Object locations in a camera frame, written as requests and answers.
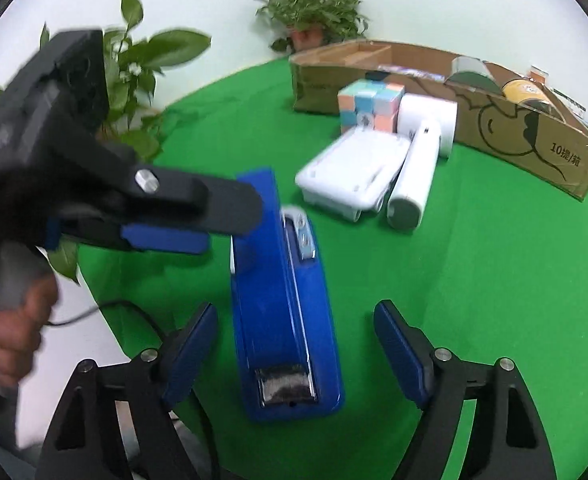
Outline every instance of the flower pot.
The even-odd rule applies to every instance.
[[[290,28],[290,38],[295,52],[316,48],[323,44],[324,31],[322,25],[310,25],[306,30]]]

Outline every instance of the table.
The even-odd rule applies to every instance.
[[[218,81],[170,106],[156,163],[233,177],[271,166],[282,203],[304,205],[295,173],[338,134],[338,118],[292,111],[286,60]],[[222,465],[252,480],[388,480],[420,412],[402,396],[372,311],[394,301],[436,346],[519,366],[546,428],[560,480],[588,465],[588,196],[584,203],[491,156],[455,145],[440,162],[423,223],[392,231],[383,214],[351,224],[306,207],[324,262],[346,403],[316,420],[253,424],[245,416],[229,291],[229,238],[207,256],[82,248],[97,300],[127,298],[167,330],[201,301],[220,335],[196,391]],[[104,313],[125,353],[157,346],[135,313]],[[466,402],[446,479],[458,478],[474,406]],[[187,403],[178,415],[199,432]]]

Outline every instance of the finger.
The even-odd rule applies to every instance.
[[[0,348],[0,374],[24,378],[32,370],[34,355],[30,352],[14,352]]]
[[[4,387],[4,388],[13,388],[15,386],[18,386],[18,383],[20,382],[20,378],[16,378],[16,377],[12,377],[9,375],[5,375],[5,374],[0,374],[0,386]]]
[[[25,295],[22,311],[39,326],[50,318],[52,307],[58,301],[58,285],[53,274],[36,280]]]
[[[21,310],[0,311],[0,348],[34,352],[40,346],[40,325]]]

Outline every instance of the screw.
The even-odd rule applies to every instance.
[[[498,361],[498,364],[501,365],[501,368],[503,370],[506,370],[508,372],[514,370],[514,361],[512,361],[509,357],[504,357],[503,359]]]
[[[94,361],[92,361],[91,359],[83,359],[76,366],[76,369],[82,374],[88,373],[88,371],[90,371],[92,368],[94,368]]]
[[[158,191],[158,179],[149,170],[138,170],[134,175],[134,180],[146,193],[154,194]]]
[[[452,359],[452,352],[450,352],[447,348],[437,348],[434,351],[434,355],[439,361],[449,361]]]
[[[158,352],[154,348],[148,348],[147,350],[143,350],[140,353],[140,358],[146,363],[151,363],[152,361],[155,361],[157,357]]]

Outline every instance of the yellow can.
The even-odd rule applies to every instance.
[[[545,92],[529,79],[513,79],[503,86],[503,93],[513,103],[529,106],[565,122]]]

